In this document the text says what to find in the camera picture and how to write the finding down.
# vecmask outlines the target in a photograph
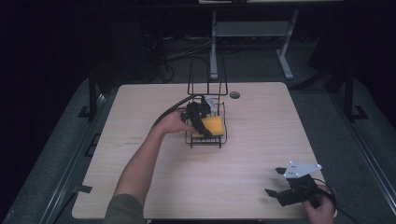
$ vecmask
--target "yellow object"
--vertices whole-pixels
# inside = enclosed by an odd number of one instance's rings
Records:
[[[215,117],[207,117],[201,119],[202,123],[205,125],[205,127],[214,135],[214,136],[220,136],[223,135],[224,133],[224,128],[222,124],[222,118],[221,116],[215,116]],[[198,133],[193,133],[192,137],[203,137],[203,135],[198,134]]]

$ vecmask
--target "wire basket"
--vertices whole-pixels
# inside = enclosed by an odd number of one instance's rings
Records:
[[[217,107],[217,111],[211,112],[209,117],[214,117],[214,116],[221,116],[222,119],[222,124],[223,124],[223,135],[216,135],[216,136],[211,136],[211,137],[194,137],[192,133],[185,133],[185,141],[187,144],[191,146],[191,148],[194,145],[211,145],[211,146],[219,146],[221,148],[222,144],[225,144],[227,142],[227,125],[225,122],[225,104],[220,100],[220,96],[228,95],[228,84],[227,84],[227,76],[225,73],[225,66],[224,66],[224,58],[222,60],[223,62],[223,70],[222,73],[219,73],[219,78],[218,80],[212,80],[209,75],[209,68],[206,68],[206,90],[204,92],[199,92],[197,93],[194,91],[194,71],[193,71],[193,59],[191,60],[191,67],[190,67],[190,75],[189,75],[189,87],[187,89],[187,94],[188,95],[196,95],[196,94],[202,94],[207,97],[210,97],[214,101],[215,106]],[[216,88],[213,91],[213,88],[211,90],[211,86],[214,84],[219,83],[219,88]]]

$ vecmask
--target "wire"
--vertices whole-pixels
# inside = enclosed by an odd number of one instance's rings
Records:
[[[149,48],[149,51],[151,51],[152,49],[155,49],[155,47],[157,47],[157,38],[155,38],[154,35],[145,35],[145,37],[151,37],[151,39],[153,39],[154,43],[152,44],[152,47]]]
[[[198,53],[198,52],[208,48],[209,45],[210,45],[210,41],[207,42],[206,44],[203,44],[202,46],[197,47],[197,48],[189,49],[189,50],[186,50],[186,51],[178,53],[178,54],[174,54],[174,55],[170,55],[170,56],[166,56],[166,57],[161,57],[161,59],[172,60],[172,59],[180,58],[180,57],[187,56],[187,55],[190,55],[190,54],[193,54],[193,53]]]
[[[223,40],[218,43],[218,54],[235,54],[246,50],[246,44],[240,41]]]
[[[334,191],[332,190],[332,187],[331,187],[329,184],[327,184],[326,182],[324,182],[323,180],[320,180],[320,179],[316,179],[316,178],[313,178],[313,179],[319,181],[320,183],[322,183],[322,184],[324,184],[324,185],[326,185],[326,187],[332,192],[332,196],[333,196],[333,197],[335,196],[335,195],[334,195]],[[350,215],[349,213],[347,213],[344,209],[340,208],[340,206],[336,205],[335,208],[337,209],[337,211],[340,211],[342,214],[344,214],[344,216],[348,217],[348,218],[349,218],[351,221],[353,221],[354,223],[356,223],[356,224],[361,224],[358,220],[356,220],[356,218],[354,218],[353,216],[351,216],[351,215]]]
[[[169,69],[171,71],[171,76],[169,78],[167,78],[165,76],[165,73],[161,71],[161,69],[159,68],[156,72],[158,75],[158,78],[163,82],[163,83],[168,83],[168,82],[174,82],[173,78],[175,76],[175,69],[169,65],[169,64],[163,64],[163,66],[165,67],[165,72],[168,72],[167,70]]]
[[[155,120],[155,122],[154,122],[154,124],[152,125],[151,129],[152,129],[155,125],[157,125],[166,115],[172,113],[172,112],[175,111],[179,106],[183,105],[184,103],[186,103],[186,102],[188,102],[189,100],[194,99],[195,97],[198,97],[198,96],[204,97],[203,95],[200,95],[200,94],[193,94],[193,95],[190,95],[190,96],[184,98],[183,100],[179,101],[177,104],[172,105],[169,109],[167,109],[165,112],[163,112],[163,113],[157,118],[157,120]]]
[[[310,188],[308,186],[304,186],[304,185],[292,185],[290,184],[291,188],[299,188],[299,189],[309,189],[312,190],[314,193],[317,194],[321,194],[324,195],[326,197],[328,197],[331,201],[332,201],[332,205],[334,207],[334,213],[335,213],[335,209],[337,207],[337,201],[335,200],[335,197],[333,195],[331,195],[329,192],[323,190],[323,189],[319,189],[319,188]]]

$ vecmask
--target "wooden table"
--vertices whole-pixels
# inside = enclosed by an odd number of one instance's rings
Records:
[[[206,84],[195,84],[195,89]],[[168,134],[157,161],[144,216],[148,219],[285,219],[305,217],[300,204],[282,207],[264,189],[287,189],[275,171],[289,161],[317,163],[286,86],[229,83],[239,99],[221,96],[227,143],[194,146]],[[120,174],[163,111],[187,97],[187,84],[119,89],[73,208],[75,218],[103,218]],[[313,177],[323,179],[321,172]]]

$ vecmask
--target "gray sleeve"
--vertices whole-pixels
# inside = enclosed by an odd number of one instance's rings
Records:
[[[130,194],[114,196],[106,210],[104,224],[145,224],[143,206]]]

